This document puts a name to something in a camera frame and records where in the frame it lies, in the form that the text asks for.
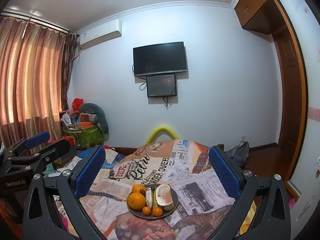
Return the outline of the brown wooden door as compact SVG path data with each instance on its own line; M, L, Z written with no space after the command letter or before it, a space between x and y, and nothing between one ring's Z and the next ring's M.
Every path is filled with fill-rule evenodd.
M280 147L291 161L284 181L289 181L300 156L305 127L308 102L306 71L300 44L284 7L274 1L284 26L272 33L278 54L283 93L283 110L280 129Z

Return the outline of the newspaper print bedspread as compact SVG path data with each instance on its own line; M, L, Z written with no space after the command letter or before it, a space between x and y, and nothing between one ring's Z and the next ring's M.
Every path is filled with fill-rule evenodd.
M108 239L207 239L235 202L208 159L209 149L189 140L153 142L118 150L80 203ZM126 200L135 185L167 184L178 195L164 219L134 216Z

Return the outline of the wall mounted television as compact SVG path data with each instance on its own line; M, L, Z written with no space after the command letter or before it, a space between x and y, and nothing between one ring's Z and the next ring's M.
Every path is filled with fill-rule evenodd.
M133 48L135 76L187 71L184 42L160 43Z

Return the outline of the peeled pomelo segment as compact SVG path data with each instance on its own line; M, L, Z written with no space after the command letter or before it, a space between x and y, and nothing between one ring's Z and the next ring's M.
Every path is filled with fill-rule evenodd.
M147 207L152 209L152 207L153 207L153 192L152 192L152 189L147 189L147 191L145 193L145 200L146 200Z

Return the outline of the dark red chestnut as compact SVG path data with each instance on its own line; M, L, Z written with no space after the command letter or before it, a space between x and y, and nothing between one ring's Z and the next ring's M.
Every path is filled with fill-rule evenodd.
M140 189L139 191L142 195L145 195L146 194L146 191L144 189Z

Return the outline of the wooden overhead cabinet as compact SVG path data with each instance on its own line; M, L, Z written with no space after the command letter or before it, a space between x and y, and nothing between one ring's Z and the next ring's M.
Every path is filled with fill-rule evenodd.
M286 17L276 0L240 0L235 12L242 29L265 35L287 28Z

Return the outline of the large orange with stem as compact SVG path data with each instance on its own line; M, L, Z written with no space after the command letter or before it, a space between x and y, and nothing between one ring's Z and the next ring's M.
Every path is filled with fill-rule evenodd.
M145 196L139 192L133 192L128 196L127 204L133 210L141 210L146 206Z

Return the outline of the dark round plate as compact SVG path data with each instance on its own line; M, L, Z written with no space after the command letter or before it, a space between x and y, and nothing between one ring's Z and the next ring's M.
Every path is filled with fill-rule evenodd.
M152 189L152 192L155 193L155 190L159 185L160 184L150 184L150 185L146 185L144 187L146 187L147 189ZM163 209L163 215L161 217L154 217L152 214L150 216L144 216L143 213L142 213L142 209L141 210L133 210L128 206L128 204L127 204L127 207L129 209L129 211L134 216L136 216L138 218L147 219L147 220L157 220L157 219L166 218L169 215L171 215L176 210L176 208L178 206L178 195L177 195L177 193L175 192L175 190L172 187L170 187L170 188L171 188L171 195L172 195L173 200L174 200L174 208L171 211L165 211Z

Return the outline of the small wall monitor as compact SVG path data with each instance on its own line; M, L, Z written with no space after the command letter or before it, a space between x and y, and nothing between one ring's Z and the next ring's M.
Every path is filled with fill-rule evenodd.
M177 95L176 75L153 75L146 78L148 98L171 97Z

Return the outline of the white air conditioner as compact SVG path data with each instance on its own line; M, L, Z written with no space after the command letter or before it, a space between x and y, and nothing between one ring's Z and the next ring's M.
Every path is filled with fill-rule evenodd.
M97 44L122 36L120 20L112 20L89 29L80 35L80 49L88 49Z

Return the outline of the small mandarin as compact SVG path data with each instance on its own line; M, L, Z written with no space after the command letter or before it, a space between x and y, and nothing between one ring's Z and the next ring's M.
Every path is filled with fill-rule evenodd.
M152 208L145 206L142 208L142 213L144 216L150 216L152 214Z
M159 206L152 208L152 215L154 217L161 217L163 215L163 209Z

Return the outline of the striped orange curtain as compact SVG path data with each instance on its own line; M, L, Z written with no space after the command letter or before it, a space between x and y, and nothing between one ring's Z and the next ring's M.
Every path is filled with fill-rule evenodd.
M77 46L65 34L33 21L1 17L1 142L10 146L47 131L61 137L59 113Z

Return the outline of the large pomelo chunk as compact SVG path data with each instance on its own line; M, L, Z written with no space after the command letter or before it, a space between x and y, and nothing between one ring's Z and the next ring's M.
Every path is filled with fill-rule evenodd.
M156 204L165 211L171 211L174 208L174 200L171 195L171 188L167 184L159 185L155 190Z

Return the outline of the sugarcane piece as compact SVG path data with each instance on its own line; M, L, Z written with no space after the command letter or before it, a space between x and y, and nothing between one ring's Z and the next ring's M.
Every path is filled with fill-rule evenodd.
M153 197L152 197L152 207L158 207L158 203L157 203L157 199L156 199L156 194L153 193Z

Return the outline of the grey backpack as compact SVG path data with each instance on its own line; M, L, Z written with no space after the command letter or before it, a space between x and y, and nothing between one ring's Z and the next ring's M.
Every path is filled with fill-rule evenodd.
M249 162L249 143L241 142L239 145L225 152L225 154L235 161L240 168L245 168Z

